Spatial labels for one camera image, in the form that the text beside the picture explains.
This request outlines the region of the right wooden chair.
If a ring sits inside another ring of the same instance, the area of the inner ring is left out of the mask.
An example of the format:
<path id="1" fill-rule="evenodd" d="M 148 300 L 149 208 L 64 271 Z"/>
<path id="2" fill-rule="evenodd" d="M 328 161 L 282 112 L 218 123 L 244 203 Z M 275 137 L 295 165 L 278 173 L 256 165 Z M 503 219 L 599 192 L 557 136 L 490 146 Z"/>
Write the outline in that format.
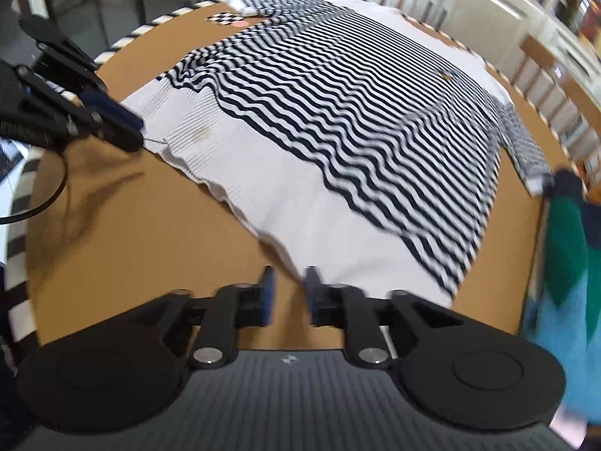
<path id="1" fill-rule="evenodd" d="M 600 102 L 535 37 L 518 46 L 521 60 L 510 83 L 529 100 L 569 156 L 580 165 L 600 153 Z"/>

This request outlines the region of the striped white navy sweater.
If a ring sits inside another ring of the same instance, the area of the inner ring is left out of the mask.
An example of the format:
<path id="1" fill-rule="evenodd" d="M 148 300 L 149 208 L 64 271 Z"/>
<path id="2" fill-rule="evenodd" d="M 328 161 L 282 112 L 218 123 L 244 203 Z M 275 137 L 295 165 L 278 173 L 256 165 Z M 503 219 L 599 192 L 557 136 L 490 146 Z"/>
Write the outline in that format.
<path id="1" fill-rule="evenodd" d="M 349 0 L 231 0 L 253 27 L 129 95 L 148 149 L 206 185 L 295 275 L 449 306 L 503 156 L 550 170 L 483 61 Z"/>

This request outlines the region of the white sideboard cabinet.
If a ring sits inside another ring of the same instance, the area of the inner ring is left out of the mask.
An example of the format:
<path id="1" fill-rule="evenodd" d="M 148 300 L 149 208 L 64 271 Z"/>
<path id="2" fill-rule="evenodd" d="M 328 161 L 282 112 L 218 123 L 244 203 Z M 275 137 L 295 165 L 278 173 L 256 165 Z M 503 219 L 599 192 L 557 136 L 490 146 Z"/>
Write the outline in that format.
<path id="1" fill-rule="evenodd" d="M 586 86 L 600 83 L 600 61 L 563 23 L 534 0 L 421 0 L 432 3 L 427 22 L 440 27 L 511 74 L 519 44 L 532 36 Z"/>

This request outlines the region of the green blue knit sweater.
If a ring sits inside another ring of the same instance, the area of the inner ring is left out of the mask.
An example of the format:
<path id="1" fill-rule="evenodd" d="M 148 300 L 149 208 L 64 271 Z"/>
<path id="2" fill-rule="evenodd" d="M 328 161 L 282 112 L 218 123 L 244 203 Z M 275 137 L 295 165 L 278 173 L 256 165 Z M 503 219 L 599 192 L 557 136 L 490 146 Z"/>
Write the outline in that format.
<path id="1" fill-rule="evenodd" d="M 563 405 L 600 424 L 600 207 L 587 201 L 580 177 L 555 172 L 549 201 L 542 282 L 529 299 L 521 335 L 563 367 Z"/>

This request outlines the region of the checkerboard calibration marker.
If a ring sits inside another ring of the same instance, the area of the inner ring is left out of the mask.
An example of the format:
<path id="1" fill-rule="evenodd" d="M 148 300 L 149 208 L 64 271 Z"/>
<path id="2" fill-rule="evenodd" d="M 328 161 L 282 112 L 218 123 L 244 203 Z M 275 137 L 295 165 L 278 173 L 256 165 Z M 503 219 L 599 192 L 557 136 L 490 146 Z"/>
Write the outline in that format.
<path id="1" fill-rule="evenodd" d="M 243 15 L 239 13 L 222 11 L 206 17 L 205 20 L 208 23 L 214 23 L 222 27 L 248 27 L 249 22 Z"/>

